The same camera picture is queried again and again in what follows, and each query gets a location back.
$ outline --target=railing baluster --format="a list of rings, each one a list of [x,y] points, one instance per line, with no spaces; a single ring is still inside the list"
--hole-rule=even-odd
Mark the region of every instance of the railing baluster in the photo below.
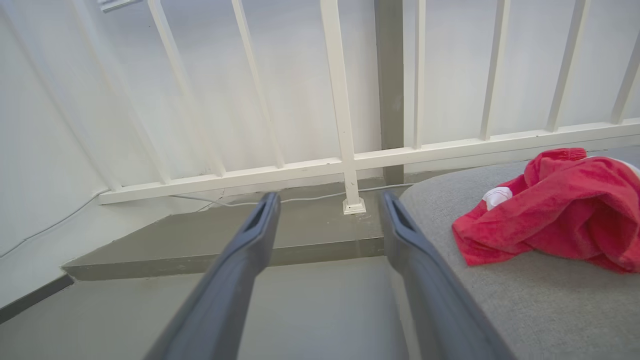
[[[195,95],[193,94],[193,89],[191,88],[191,84],[189,83],[187,70],[184,68],[184,64],[182,63],[182,58],[180,57],[178,46],[173,39],[173,34],[171,32],[171,28],[169,27],[169,23],[166,20],[166,15],[164,14],[162,4],[160,0],[148,0],[148,5],[149,10],[151,10],[151,15],[154,18],[158,33],[160,34],[160,39],[162,40],[162,43],[164,45],[164,50],[166,51],[166,55],[169,58],[169,62],[171,63],[173,76],[175,77],[178,87],[182,92],[182,96],[187,102],[190,115],[192,116],[188,120],[188,123],[191,127],[191,132],[193,133],[193,136],[199,140],[200,146],[204,148],[204,152],[206,155],[205,160],[207,162],[207,165],[217,175],[223,176],[225,174],[225,167],[214,151],[213,146],[211,146],[211,139],[208,139],[205,136],[206,130],[204,126],[204,116],[202,115],[202,109],[196,101]]]
[[[631,91],[634,89],[634,84],[638,79],[638,72],[640,70],[640,32],[638,32],[638,36],[636,38],[636,44],[634,46],[634,50],[631,53],[631,59],[629,59],[629,64],[627,65],[627,71],[625,72],[625,77],[622,79],[622,84],[620,85],[620,91],[618,92],[618,97],[616,98],[616,103],[613,106],[613,110],[611,111],[611,122],[613,124],[620,125],[624,120],[622,116],[625,113],[625,107],[627,106],[627,100]]]
[[[571,24],[569,25],[569,35],[566,39],[562,65],[560,65],[556,92],[551,102],[551,110],[549,111],[549,118],[547,120],[547,130],[554,133],[558,131],[560,120],[562,119],[564,108],[563,99],[569,91],[569,86],[567,85],[570,85],[572,81],[574,73],[572,63],[580,50],[584,33],[584,23],[587,19],[590,5],[591,0],[575,0],[575,5],[573,6],[573,16],[571,18]]]
[[[424,57],[427,33],[426,0],[417,0],[415,11],[415,90],[413,92],[413,148],[422,147],[424,121]]]
[[[342,166],[344,167],[344,187],[347,193],[347,199],[343,203],[343,210],[345,214],[364,213],[366,211],[364,201],[358,195],[358,179],[354,162],[353,133],[351,130],[351,114],[349,113],[347,75],[344,65],[344,52],[342,50],[338,1],[320,0],[320,9],[331,77],[335,122],[338,128],[338,141],[340,142]]]
[[[102,41],[98,35],[84,1],[72,0],[71,3],[75,10],[78,24],[84,34],[85,41],[93,54],[96,63],[100,67],[104,79],[113,92],[113,95],[122,100],[122,103],[127,110],[127,114],[129,115],[129,119],[136,130],[138,139],[142,143],[147,156],[154,165],[154,171],[156,172],[158,180],[163,184],[168,184],[171,181],[171,177],[169,176],[169,172],[164,161],[160,158],[160,155],[151,142],[138,112],[131,103],[131,91],[126,83],[124,73],[120,69],[118,62],[112,56],[111,49],[107,43]]]
[[[284,167],[284,157],[282,156],[280,146],[278,145],[275,126],[273,125],[273,121],[271,120],[271,114],[269,113],[267,99],[264,96],[264,89],[262,88],[262,84],[260,83],[260,77],[258,76],[258,65],[256,64],[255,58],[253,57],[251,33],[249,32],[249,26],[247,25],[246,16],[244,15],[242,0],[232,0],[232,3],[234,6],[234,12],[236,13],[238,28],[240,29],[240,36],[242,37],[246,59],[249,61],[249,68],[251,69],[251,75],[253,76],[253,84],[255,85],[256,92],[258,93],[260,108],[262,109],[262,116],[267,123],[269,139],[271,140],[271,147],[273,148],[273,156],[276,160],[276,166],[278,168],[282,168]]]
[[[20,43],[26,58],[31,63],[41,83],[55,105],[60,117],[64,120],[67,127],[71,130],[80,147],[86,154],[94,169],[100,175],[100,178],[113,191],[122,189],[122,185],[115,178],[111,169],[109,169],[104,158],[96,155],[92,147],[87,142],[87,131],[85,130],[82,120],[76,113],[72,101],[68,98],[64,89],[56,81],[52,70],[47,65],[42,53],[38,49],[36,42],[33,40],[31,32],[26,27],[24,20],[19,15],[12,0],[0,0],[0,7],[3,9],[13,34]]]
[[[510,8],[511,0],[498,0],[495,11],[495,24],[493,25],[493,45],[489,62],[489,76],[486,82],[482,124],[480,126],[481,140],[489,140],[491,138],[491,124],[495,117],[495,107],[492,106],[496,96],[495,84],[502,83],[502,63],[504,62],[504,48],[507,43]]]

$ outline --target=gray upholstered seat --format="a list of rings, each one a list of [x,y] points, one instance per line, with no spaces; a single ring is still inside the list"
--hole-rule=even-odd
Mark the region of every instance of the gray upholstered seat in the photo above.
[[[640,147],[594,152],[640,167]],[[640,359],[640,274],[619,275],[539,252],[470,268],[451,224],[526,162],[473,168],[423,181],[401,197],[520,359]]]

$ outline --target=electrical cord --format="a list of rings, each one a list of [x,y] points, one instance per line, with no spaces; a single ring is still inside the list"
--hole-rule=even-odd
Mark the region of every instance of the electrical cord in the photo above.
[[[368,189],[361,189],[359,192],[372,192],[375,190],[384,190],[384,189],[390,189],[390,188],[402,188],[404,186],[411,186],[414,185],[414,183],[410,183],[410,184],[397,184],[397,185],[386,185],[386,186],[379,186],[377,188],[368,188]],[[328,197],[334,197],[334,196],[340,196],[340,195],[344,195],[346,194],[346,192],[340,192],[340,193],[333,193],[330,195],[324,195],[324,196],[318,196],[318,197],[306,197],[306,198],[297,198],[297,199],[287,199],[287,200],[283,200],[280,203],[284,204],[285,202],[292,202],[292,201],[310,201],[310,200],[320,200],[320,199],[326,199]],[[217,201],[213,201],[211,199],[205,199],[205,198],[201,198],[201,197],[192,197],[192,196],[184,196],[184,195],[170,195],[171,197],[178,197],[180,199],[189,199],[189,200],[200,200],[200,201],[208,201],[210,202],[209,205],[211,204],[217,204],[220,206],[225,206],[227,208],[234,208],[236,206],[242,206],[242,205],[257,205],[257,202],[240,202],[239,204],[224,204],[222,202],[217,202]]]
[[[413,183],[410,184],[397,184],[397,185],[386,185],[386,186],[379,186],[377,188],[368,188],[368,189],[361,189],[359,192],[372,192],[375,190],[384,190],[384,189],[390,189],[390,188],[401,188],[404,186],[411,186],[414,185]],[[78,213],[78,211],[84,209],[87,205],[89,205],[89,203],[91,203],[93,200],[95,200],[95,198],[97,198],[100,194],[106,193],[108,192],[109,189],[105,189],[101,192],[96,193],[93,197],[91,197],[91,199],[89,199],[89,201],[85,202],[82,206],[80,206],[79,208],[77,208],[74,212],[72,212],[71,214],[67,215],[65,218],[63,218],[62,220],[56,222],[55,224],[47,227],[44,230],[41,230],[31,236],[28,236],[22,240],[20,240],[16,245],[14,245],[12,248],[10,248],[9,250],[7,250],[6,252],[4,252],[4,254],[0,255],[0,259],[2,259],[3,257],[5,257],[7,254],[9,254],[10,252],[14,251],[15,249],[19,248],[22,244],[26,243],[28,240],[48,231],[51,230],[52,228],[62,224],[64,221],[66,221],[67,219],[69,219],[70,217],[74,216],[76,213]],[[311,200],[320,200],[320,199],[326,199],[328,197],[334,197],[334,196],[340,196],[340,195],[344,195],[346,194],[346,192],[339,192],[339,193],[333,193],[333,194],[329,194],[329,195],[324,195],[324,196],[318,196],[318,197],[305,197],[305,198],[295,198],[295,199],[287,199],[287,200],[283,200],[281,203],[285,203],[285,202],[293,202],[293,201],[311,201]],[[203,199],[201,197],[191,197],[191,196],[184,196],[184,195],[171,195],[171,197],[177,197],[180,199],[189,199],[189,200],[200,200],[200,201],[207,201],[209,202],[209,205],[211,204],[217,204],[220,206],[226,206],[228,208],[234,208],[236,206],[243,206],[243,205],[257,205],[257,202],[240,202],[239,204],[224,204],[222,202],[217,202],[217,201],[213,201],[210,199]]]
[[[73,213],[67,215],[64,219],[60,220],[59,222],[56,222],[55,224],[49,226],[48,228],[41,230],[31,236],[28,236],[22,240],[20,240],[17,244],[15,244],[12,248],[10,248],[9,250],[5,251],[4,254],[0,255],[0,259],[2,259],[3,257],[5,257],[5,255],[9,254],[11,251],[14,251],[15,249],[17,249],[18,247],[20,247],[20,245],[22,245],[23,243],[26,243],[29,239],[34,238],[42,233],[44,233],[47,230],[52,229],[53,227],[56,227],[57,225],[61,224],[62,222],[64,222],[66,219],[74,216],[78,211],[84,209],[85,206],[89,205],[89,203],[91,203],[91,201],[95,200],[96,197],[98,197],[98,195],[102,194],[102,193],[106,193],[108,192],[109,189],[105,189],[99,193],[96,193],[93,197],[91,197],[91,199],[89,199],[89,201],[85,202],[84,205],[82,205],[81,207],[77,208]]]

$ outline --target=red towel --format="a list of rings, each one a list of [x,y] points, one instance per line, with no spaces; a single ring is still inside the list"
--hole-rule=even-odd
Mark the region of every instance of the red towel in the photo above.
[[[584,149],[545,151],[490,211],[482,200],[453,223],[470,266],[540,250],[619,273],[640,272],[640,179],[630,166],[587,158]]]

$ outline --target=railing post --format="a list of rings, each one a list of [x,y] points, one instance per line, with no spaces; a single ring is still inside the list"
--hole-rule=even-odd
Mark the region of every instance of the railing post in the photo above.
[[[184,68],[180,52],[178,51],[178,46],[173,39],[173,34],[169,27],[169,23],[166,20],[162,4],[160,0],[148,0],[147,4],[151,11],[151,16],[154,18],[158,33],[160,34],[160,39],[164,45],[166,55],[169,58],[173,76],[175,77],[178,87],[182,92],[182,96],[187,103],[189,114],[191,115],[191,118],[187,119],[187,123],[190,125],[192,136],[196,138],[199,141],[200,146],[204,148],[207,166],[218,176],[224,176],[225,167],[222,164],[220,157],[218,157],[214,151],[213,146],[211,145],[211,139],[208,139],[204,135],[206,134],[206,131],[202,109],[193,94],[187,70]]]
[[[415,91],[413,92],[413,148],[422,147],[424,121],[424,57],[427,34],[426,0],[417,0],[415,9]]]
[[[129,120],[136,130],[138,140],[142,143],[147,156],[154,166],[158,180],[163,184],[170,183],[171,177],[169,176],[169,170],[151,142],[147,130],[131,102],[131,91],[129,90],[129,86],[126,83],[126,79],[117,60],[111,54],[112,49],[108,43],[103,41],[98,35],[84,1],[72,0],[71,4],[76,13],[78,24],[83,32],[86,44],[98,64],[100,71],[102,71],[102,75],[111,92],[117,99],[120,99],[124,105],[129,115]]]
[[[258,93],[258,100],[260,101],[260,108],[262,110],[262,116],[267,123],[267,129],[269,131],[269,139],[271,140],[271,148],[273,151],[273,157],[276,160],[276,167],[284,167],[284,157],[280,146],[278,145],[278,138],[276,137],[275,126],[271,120],[271,114],[269,113],[269,105],[264,95],[264,89],[260,83],[260,76],[258,76],[258,65],[253,57],[253,46],[251,43],[251,33],[249,32],[249,26],[246,22],[246,16],[244,15],[244,7],[242,0],[232,0],[234,7],[234,13],[236,13],[236,22],[240,29],[240,36],[242,37],[242,43],[244,44],[244,52],[246,53],[246,59],[249,61],[249,68],[251,69],[251,75],[253,76],[253,84],[255,90]]]
[[[347,199],[342,203],[342,209],[345,215],[364,213],[366,209],[364,200],[358,194],[358,178],[354,162],[353,133],[351,130],[351,115],[349,113],[347,76],[342,50],[338,1],[320,0],[320,9],[331,77],[335,123],[338,128],[338,141],[340,142],[340,154],[342,155],[342,166],[344,167],[344,188],[347,193]]]
[[[491,138],[491,124],[495,116],[495,107],[492,106],[496,96],[495,84],[502,83],[502,63],[504,62],[504,48],[507,43],[510,8],[511,0],[498,0],[495,11],[495,24],[493,25],[493,45],[489,62],[489,76],[486,81],[482,124],[480,125],[480,140],[489,140]]]
[[[634,50],[631,52],[631,59],[627,65],[627,71],[625,71],[625,77],[622,79],[620,90],[618,91],[618,97],[616,103],[611,111],[611,122],[613,124],[620,125],[624,120],[622,116],[625,113],[625,107],[631,91],[635,88],[634,84],[638,79],[638,72],[640,70],[640,32],[636,38],[636,44]]]
[[[573,77],[574,70],[572,63],[578,56],[580,44],[582,43],[582,34],[584,33],[584,23],[587,19],[591,0],[575,0],[573,6],[573,15],[571,24],[569,25],[569,35],[566,39],[564,47],[564,55],[562,64],[560,65],[560,73],[558,74],[558,82],[556,84],[556,92],[551,102],[551,110],[547,119],[547,131],[555,133],[560,126],[563,112],[563,99],[569,92],[569,86]]]

